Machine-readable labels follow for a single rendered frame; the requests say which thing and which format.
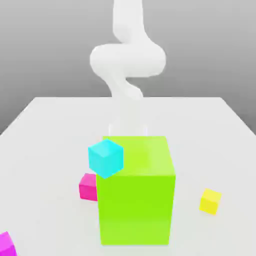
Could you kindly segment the small cyan cube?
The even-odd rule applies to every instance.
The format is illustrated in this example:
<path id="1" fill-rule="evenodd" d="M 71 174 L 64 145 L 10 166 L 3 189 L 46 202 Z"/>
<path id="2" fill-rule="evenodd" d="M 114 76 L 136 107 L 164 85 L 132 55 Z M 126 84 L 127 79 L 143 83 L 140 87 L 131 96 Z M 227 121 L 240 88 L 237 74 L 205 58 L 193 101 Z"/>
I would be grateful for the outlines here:
<path id="1" fill-rule="evenodd" d="M 88 147 L 88 165 L 100 177 L 109 178 L 124 168 L 124 148 L 103 139 Z"/>

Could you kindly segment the small pink cube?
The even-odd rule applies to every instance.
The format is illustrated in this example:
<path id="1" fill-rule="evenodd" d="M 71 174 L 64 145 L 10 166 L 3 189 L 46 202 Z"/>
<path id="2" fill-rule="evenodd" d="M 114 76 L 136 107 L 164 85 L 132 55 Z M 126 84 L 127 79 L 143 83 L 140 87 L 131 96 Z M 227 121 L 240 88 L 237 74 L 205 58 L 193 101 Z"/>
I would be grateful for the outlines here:
<path id="1" fill-rule="evenodd" d="M 96 175 L 92 173 L 85 173 L 79 182 L 79 195 L 81 199 L 89 201 L 98 201 Z"/>

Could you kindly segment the small yellow cube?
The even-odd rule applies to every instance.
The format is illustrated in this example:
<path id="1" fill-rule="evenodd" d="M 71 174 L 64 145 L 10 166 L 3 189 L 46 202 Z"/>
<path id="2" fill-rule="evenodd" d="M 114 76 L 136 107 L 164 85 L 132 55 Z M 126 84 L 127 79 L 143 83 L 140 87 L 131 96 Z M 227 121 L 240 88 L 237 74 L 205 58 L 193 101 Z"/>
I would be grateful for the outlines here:
<path id="1" fill-rule="evenodd" d="M 206 188 L 200 199 L 199 209 L 211 215 L 216 215 L 222 194 Z"/>

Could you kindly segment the small magenta cube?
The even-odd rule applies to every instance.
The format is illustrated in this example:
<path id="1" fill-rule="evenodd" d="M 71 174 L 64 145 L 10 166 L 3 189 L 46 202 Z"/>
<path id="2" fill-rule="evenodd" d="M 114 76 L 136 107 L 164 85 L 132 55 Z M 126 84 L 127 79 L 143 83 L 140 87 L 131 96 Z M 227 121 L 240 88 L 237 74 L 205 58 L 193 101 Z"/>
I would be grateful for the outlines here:
<path id="1" fill-rule="evenodd" d="M 7 231 L 0 234 L 0 256 L 18 256 L 14 243 Z"/>

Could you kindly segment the large lime green box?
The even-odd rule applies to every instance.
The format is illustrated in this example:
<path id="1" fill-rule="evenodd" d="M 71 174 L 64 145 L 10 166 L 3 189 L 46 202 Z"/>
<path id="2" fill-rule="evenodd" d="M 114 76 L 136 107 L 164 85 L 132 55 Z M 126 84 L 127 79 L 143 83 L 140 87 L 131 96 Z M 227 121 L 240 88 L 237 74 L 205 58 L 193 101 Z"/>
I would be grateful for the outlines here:
<path id="1" fill-rule="evenodd" d="M 96 177 L 102 245 L 168 245 L 176 174 L 165 136 L 108 136 L 124 168 Z"/>

